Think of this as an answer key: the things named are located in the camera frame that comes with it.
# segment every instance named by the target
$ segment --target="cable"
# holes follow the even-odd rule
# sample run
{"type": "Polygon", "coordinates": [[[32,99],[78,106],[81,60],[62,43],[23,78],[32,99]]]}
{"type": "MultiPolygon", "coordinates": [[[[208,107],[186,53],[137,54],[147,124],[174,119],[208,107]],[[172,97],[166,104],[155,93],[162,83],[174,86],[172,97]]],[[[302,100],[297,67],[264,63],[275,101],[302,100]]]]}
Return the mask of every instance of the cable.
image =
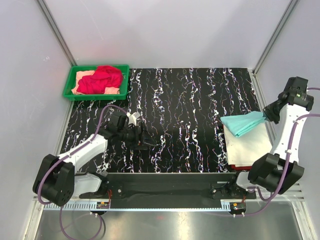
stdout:
{"type": "MultiPolygon", "coordinates": [[[[89,215],[91,215],[90,212],[85,213],[85,214],[83,214],[83,215],[81,215],[81,216],[78,216],[76,219],[72,220],[72,222],[69,223],[67,226],[64,226],[63,229],[66,230],[67,228],[69,228],[70,226],[72,226],[73,224],[75,224],[79,219],[82,219],[83,217],[89,216],[89,215]]],[[[61,228],[60,228],[59,230],[53,230],[53,229],[51,229],[51,231],[54,232],[54,233],[56,233],[56,234],[62,232],[61,228]]]]}
{"type": "MultiPolygon", "coordinates": [[[[65,231],[65,229],[64,229],[64,226],[62,225],[62,209],[63,209],[63,208],[64,208],[64,206],[62,206],[62,207],[60,208],[60,213],[59,213],[59,223],[60,223],[61,231],[62,231],[63,235],[64,235],[66,238],[68,238],[68,239],[70,239],[70,240],[77,240],[77,239],[69,236],[69,235],[66,233],[66,231],[65,231]]],[[[102,217],[101,217],[100,215],[98,215],[97,213],[95,214],[95,216],[98,217],[99,220],[100,220],[100,227],[99,227],[98,231],[96,232],[96,234],[95,234],[93,237],[89,238],[88,240],[94,240],[94,239],[99,235],[99,233],[100,233],[100,231],[101,231],[101,229],[102,229],[102,223],[103,223],[102,217]]]]}
{"type": "Polygon", "coordinates": [[[268,202],[269,199],[272,197],[272,194],[271,194],[270,197],[265,198],[265,197],[262,195],[262,192],[261,192],[260,187],[258,187],[258,186],[257,186],[255,189],[257,189],[260,199],[261,199],[262,201],[264,201],[264,202],[268,202]]]}
{"type": "Polygon", "coordinates": [[[320,91],[320,87],[308,87],[306,90],[307,91],[308,90],[318,90],[318,91],[320,91]]]}
{"type": "MultiPolygon", "coordinates": [[[[101,126],[101,122],[102,122],[102,118],[103,118],[104,111],[105,111],[107,108],[110,108],[110,107],[119,109],[119,110],[121,110],[123,113],[127,114],[127,112],[126,112],[125,110],[123,110],[123,109],[122,109],[121,107],[119,107],[119,106],[116,106],[116,105],[113,105],[113,104],[109,104],[109,105],[105,106],[105,107],[102,109],[102,111],[101,111],[98,125],[97,125],[96,130],[95,130],[95,133],[94,133],[94,135],[92,136],[92,138],[90,139],[90,141],[93,141],[93,140],[96,138],[96,136],[97,136],[97,134],[98,134],[98,132],[99,132],[100,126],[101,126]]],[[[74,155],[75,153],[77,153],[78,151],[80,151],[81,149],[83,149],[85,146],[87,146],[87,145],[90,143],[90,141],[87,141],[87,142],[86,142],[85,144],[83,144],[82,146],[79,146],[77,149],[75,149],[74,151],[70,152],[70,156],[74,155]]],[[[43,188],[44,183],[45,183],[47,177],[49,176],[49,174],[50,174],[60,163],[62,163],[62,162],[63,162],[64,160],[66,160],[67,158],[69,158],[68,155],[66,155],[66,156],[62,157],[61,159],[59,159],[55,164],[52,165],[52,167],[49,168],[49,170],[48,170],[48,171],[45,173],[45,175],[43,176],[43,178],[42,178],[42,180],[41,180],[41,182],[40,182],[40,184],[39,184],[38,191],[37,191],[37,198],[38,198],[38,201],[39,201],[41,204],[47,205],[47,204],[50,204],[50,203],[51,203],[50,201],[43,201],[43,200],[42,200],[42,198],[41,198],[42,188],[43,188]]],[[[60,223],[61,231],[62,231],[62,233],[64,234],[64,236],[66,236],[68,239],[70,239],[70,240],[76,240],[76,239],[70,237],[70,236],[66,233],[66,231],[65,231],[65,229],[64,229],[64,226],[63,226],[63,224],[62,224],[62,209],[63,209],[63,206],[61,207],[61,209],[60,209],[60,214],[59,214],[59,223],[60,223]]],[[[97,232],[92,238],[90,238],[89,240],[95,239],[95,238],[99,235],[99,233],[100,233],[100,231],[101,231],[101,228],[102,228],[103,219],[102,219],[102,217],[101,217],[100,215],[97,215],[97,214],[96,214],[96,216],[98,216],[99,219],[100,219],[100,227],[99,227],[98,232],[97,232]]]]}

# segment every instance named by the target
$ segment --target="orange cloth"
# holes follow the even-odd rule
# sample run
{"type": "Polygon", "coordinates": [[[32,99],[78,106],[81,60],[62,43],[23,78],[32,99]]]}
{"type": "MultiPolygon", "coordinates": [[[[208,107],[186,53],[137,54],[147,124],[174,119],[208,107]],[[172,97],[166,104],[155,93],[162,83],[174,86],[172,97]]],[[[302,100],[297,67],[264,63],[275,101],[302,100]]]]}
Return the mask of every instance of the orange cloth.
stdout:
{"type": "MultiPolygon", "coordinates": [[[[83,95],[81,92],[77,92],[77,89],[79,87],[79,81],[84,77],[84,76],[89,76],[93,75],[95,73],[94,70],[89,70],[89,71],[77,71],[75,75],[75,87],[71,90],[74,95],[83,95]]],[[[106,87],[104,90],[104,94],[119,94],[119,88],[116,87],[106,87]]]]}

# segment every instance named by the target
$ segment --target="white wall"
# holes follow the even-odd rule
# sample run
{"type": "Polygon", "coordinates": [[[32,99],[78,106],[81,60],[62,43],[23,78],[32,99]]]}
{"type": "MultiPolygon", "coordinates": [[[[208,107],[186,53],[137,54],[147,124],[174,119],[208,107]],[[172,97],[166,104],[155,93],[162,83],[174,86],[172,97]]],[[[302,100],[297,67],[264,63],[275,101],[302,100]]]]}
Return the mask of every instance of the white wall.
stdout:
{"type": "Polygon", "coordinates": [[[36,1],[1,1],[0,29],[0,233],[19,240],[39,166],[66,115],[70,65],[36,1]]]}
{"type": "MultiPolygon", "coordinates": [[[[268,103],[277,99],[289,77],[309,79],[309,87],[320,87],[320,1],[301,0],[280,34],[257,76],[268,103]]],[[[320,91],[314,96],[312,113],[320,113],[320,91]]],[[[303,195],[320,237],[320,119],[310,118],[303,128],[299,165],[305,168],[301,179],[303,195]]]]}
{"type": "Polygon", "coordinates": [[[253,68],[290,0],[45,0],[79,65],[253,68]]]}

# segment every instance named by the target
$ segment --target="black marble surface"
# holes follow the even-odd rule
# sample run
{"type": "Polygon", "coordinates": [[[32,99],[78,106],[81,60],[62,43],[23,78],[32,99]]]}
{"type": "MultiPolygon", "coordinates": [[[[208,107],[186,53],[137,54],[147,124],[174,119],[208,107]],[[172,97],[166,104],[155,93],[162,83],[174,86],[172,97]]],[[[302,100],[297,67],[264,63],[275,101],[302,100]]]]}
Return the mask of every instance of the black marble surface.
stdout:
{"type": "MultiPolygon", "coordinates": [[[[95,132],[108,103],[138,111],[157,146],[132,151],[124,143],[109,145],[80,172],[227,172],[220,117],[259,110],[246,68],[131,69],[128,91],[122,101],[76,101],[61,152],[95,132]]],[[[104,119],[113,111],[109,108],[104,119]]]]}

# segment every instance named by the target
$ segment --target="teal cloth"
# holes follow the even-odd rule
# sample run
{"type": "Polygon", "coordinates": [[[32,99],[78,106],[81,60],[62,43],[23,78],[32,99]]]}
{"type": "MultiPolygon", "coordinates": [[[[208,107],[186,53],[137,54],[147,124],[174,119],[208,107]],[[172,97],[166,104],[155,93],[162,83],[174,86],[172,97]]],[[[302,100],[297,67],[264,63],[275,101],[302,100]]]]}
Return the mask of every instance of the teal cloth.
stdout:
{"type": "Polygon", "coordinates": [[[237,138],[250,132],[264,121],[266,121],[266,117],[260,111],[252,111],[245,115],[221,117],[221,122],[237,138]]]}

